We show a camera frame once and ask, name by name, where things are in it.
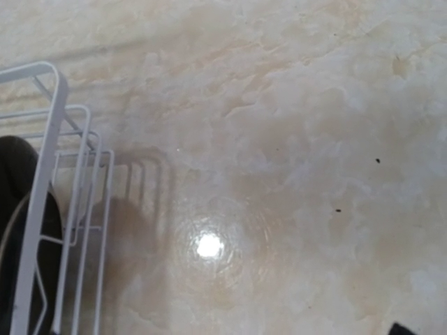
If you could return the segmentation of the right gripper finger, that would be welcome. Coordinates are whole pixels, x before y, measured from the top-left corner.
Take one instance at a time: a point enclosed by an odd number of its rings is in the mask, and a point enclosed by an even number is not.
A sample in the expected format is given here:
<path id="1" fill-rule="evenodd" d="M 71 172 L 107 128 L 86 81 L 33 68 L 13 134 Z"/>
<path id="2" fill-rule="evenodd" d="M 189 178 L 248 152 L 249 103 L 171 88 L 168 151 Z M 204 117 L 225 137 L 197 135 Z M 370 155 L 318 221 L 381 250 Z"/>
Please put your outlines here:
<path id="1" fill-rule="evenodd" d="M 395 322 L 388 330 L 388 335 L 423 335 L 423 334 L 446 334 L 446 330 L 413 329 L 407 325 Z"/>

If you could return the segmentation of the black plate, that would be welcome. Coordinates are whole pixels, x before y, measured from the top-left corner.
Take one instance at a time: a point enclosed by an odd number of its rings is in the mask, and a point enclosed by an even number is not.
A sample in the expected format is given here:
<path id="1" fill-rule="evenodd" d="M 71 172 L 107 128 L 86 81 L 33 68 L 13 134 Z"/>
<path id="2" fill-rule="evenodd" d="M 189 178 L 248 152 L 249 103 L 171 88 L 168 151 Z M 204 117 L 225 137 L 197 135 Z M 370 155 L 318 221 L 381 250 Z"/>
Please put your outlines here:
<path id="1" fill-rule="evenodd" d="M 34 195 L 38 153 L 1 137 L 1 333 L 54 334 L 62 222 L 51 183 Z"/>

